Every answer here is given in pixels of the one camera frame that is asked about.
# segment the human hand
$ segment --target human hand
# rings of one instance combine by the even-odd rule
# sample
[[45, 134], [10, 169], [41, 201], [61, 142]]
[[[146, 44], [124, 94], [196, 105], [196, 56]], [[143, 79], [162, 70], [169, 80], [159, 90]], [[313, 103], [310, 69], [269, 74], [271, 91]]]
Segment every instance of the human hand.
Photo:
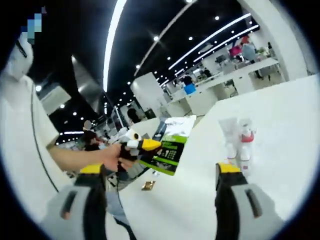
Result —
[[99, 158], [103, 162], [104, 166], [114, 172], [118, 171], [118, 162], [121, 162], [121, 166], [127, 171], [132, 168], [135, 161], [130, 161], [119, 157], [121, 152], [121, 144], [114, 143], [99, 152]]

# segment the white wall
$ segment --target white wall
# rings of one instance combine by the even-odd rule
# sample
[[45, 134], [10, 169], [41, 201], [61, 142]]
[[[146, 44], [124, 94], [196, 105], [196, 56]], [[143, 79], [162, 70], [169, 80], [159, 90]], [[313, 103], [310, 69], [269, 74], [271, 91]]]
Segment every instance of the white wall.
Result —
[[256, 49], [267, 48], [268, 42], [270, 42], [262, 29], [249, 33], [249, 40], [254, 44]]
[[306, 77], [307, 65], [296, 37], [269, 0], [238, 0], [270, 39], [286, 81]]
[[310, 45], [308, 44], [307, 39], [303, 35], [301, 29], [297, 22], [290, 16], [290, 14], [284, 9], [284, 7], [279, 3], [278, 0], [270, 0], [274, 7], [281, 13], [284, 21], [290, 26], [303, 54], [303, 58], [307, 67], [307, 70], [310, 74], [315, 74], [319, 72], [317, 61], [315, 59], [314, 53]]
[[144, 112], [152, 109], [157, 117], [162, 115], [161, 104], [166, 105], [167, 103], [163, 96], [164, 92], [152, 72], [136, 78], [130, 88]]

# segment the led strip light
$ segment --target led strip light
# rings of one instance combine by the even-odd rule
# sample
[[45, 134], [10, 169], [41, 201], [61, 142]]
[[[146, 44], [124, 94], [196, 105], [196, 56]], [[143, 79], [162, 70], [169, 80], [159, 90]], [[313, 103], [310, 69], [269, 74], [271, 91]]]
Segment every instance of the led strip light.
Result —
[[176, 61], [174, 64], [172, 64], [168, 70], [171, 70], [175, 65], [177, 65], [178, 63], [180, 63], [186, 56], [188, 56], [189, 54], [191, 54], [194, 50], [196, 50], [198, 47], [200, 47], [202, 44], [204, 44], [205, 42], [207, 42], [208, 40], [212, 39], [214, 36], [216, 36], [217, 34], [221, 33], [222, 31], [226, 30], [227, 28], [231, 27], [232, 25], [240, 22], [243, 19], [246, 19], [248, 17], [251, 16], [251, 13], [247, 13], [239, 18], [237, 18], [236, 20], [233, 20], [232, 22], [229, 22], [227, 25], [223, 26], [222, 28], [220, 28], [218, 31], [214, 32], [213, 34], [211, 34], [210, 36], [208, 36], [205, 40], [203, 40], [202, 42], [200, 42], [199, 44], [197, 44], [194, 48], [192, 48], [190, 51], [188, 51], [185, 55], [183, 55], [182, 57], [179, 58], [178, 61]]
[[126, 2], [127, 0], [117, 0], [113, 10], [113, 14], [112, 14], [108, 36], [106, 38], [105, 53], [104, 53], [104, 67], [103, 67], [103, 90], [105, 92], [107, 92], [108, 90], [108, 75], [109, 75], [112, 46], [114, 44], [120, 16]]
[[248, 28], [247, 30], [244, 30], [244, 31], [238, 33], [237, 35], [234, 35], [233, 37], [230, 37], [229, 39], [223, 41], [223, 42], [220, 43], [219, 45], [211, 48], [209, 51], [207, 51], [206, 53], [202, 54], [201, 56], [199, 56], [198, 58], [196, 58], [195, 60], [193, 60], [193, 62], [198, 61], [199, 59], [203, 58], [204, 56], [212, 53], [212, 52], [213, 52], [214, 50], [216, 50], [217, 48], [220, 48], [222, 45], [225, 45], [227, 42], [229, 42], [229, 41], [231, 41], [231, 40], [239, 37], [240, 35], [243, 35], [243, 34], [245, 34], [245, 33], [247, 33], [247, 32], [250, 32], [250, 31], [252, 31], [252, 30], [254, 30], [254, 29], [258, 28], [258, 27], [259, 27], [259, 25], [254, 25], [254, 26]]

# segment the black ceiling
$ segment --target black ceiling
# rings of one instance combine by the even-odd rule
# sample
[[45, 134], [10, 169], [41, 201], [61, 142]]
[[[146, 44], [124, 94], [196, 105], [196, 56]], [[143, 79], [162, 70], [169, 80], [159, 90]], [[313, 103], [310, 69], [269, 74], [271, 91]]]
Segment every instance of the black ceiling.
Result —
[[[50, 116], [59, 132], [81, 131], [82, 116], [90, 120], [99, 117], [78, 92], [71, 56], [75, 56], [103, 86], [106, 41], [115, 3], [116, 0], [69, 0], [45, 5], [42, 32], [35, 34], [34, 61], [29, 75], [37, 84], [57, 82], [71, 95], [66, 108]], [[185, 5], [185, 0], [127, 0], [110, 59], [107, 96], [115, 105], [134, 99], [127, 82], [134, 80], [136, 65], [154, 43], [153, 37], [159, 35]], [[236, 0], [198, 0], [159, 41], [137, 77], [157, 71], [158, 76], [172, 80], [174, 70], [185, 67], [185, 61], [191, 63], [199, 56], [198, 51], [169, 71], [170, 65], [217, 29], [243, 14]], [[214, 41], [231, 37], [231, 30], [237, 33], [246, 28], [245, 21], [241, 21], [233, 29], [216, 36]]]

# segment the white desk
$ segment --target white desk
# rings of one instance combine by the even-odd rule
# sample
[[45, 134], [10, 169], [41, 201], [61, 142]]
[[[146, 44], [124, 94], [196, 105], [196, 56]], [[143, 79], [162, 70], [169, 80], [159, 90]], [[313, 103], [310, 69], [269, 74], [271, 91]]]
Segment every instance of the white desk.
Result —
[[168, 103], [168, 112], [173, 117], [182, 117], [189, 111], [197, 116], [205, 115], [217, 101], [229, 97], [224, 90], [223, 83], [232, 79], [239, 95], [253, 92], [256, 89], [249, 74], [278, 63], [273, 58], [267, 58], [226, 75], [212, 76], [208, 78], [211, 79], [210, 81], [206, 80], [208, 82], [199, 85], [192, 94], [180, 96]]
[[[219, 101], [192, 130], [175, 176], [147, 171], [120, 192], [138, 240], [212, 240], [216, 234], [215, 164], [225, 158], [218, 120], [250, 117], [257, 127], [252, 175], [290, 219], [318, 169], [320, 97], [316, 76]], [[152, 191], [141, 191], [156, 180]]]

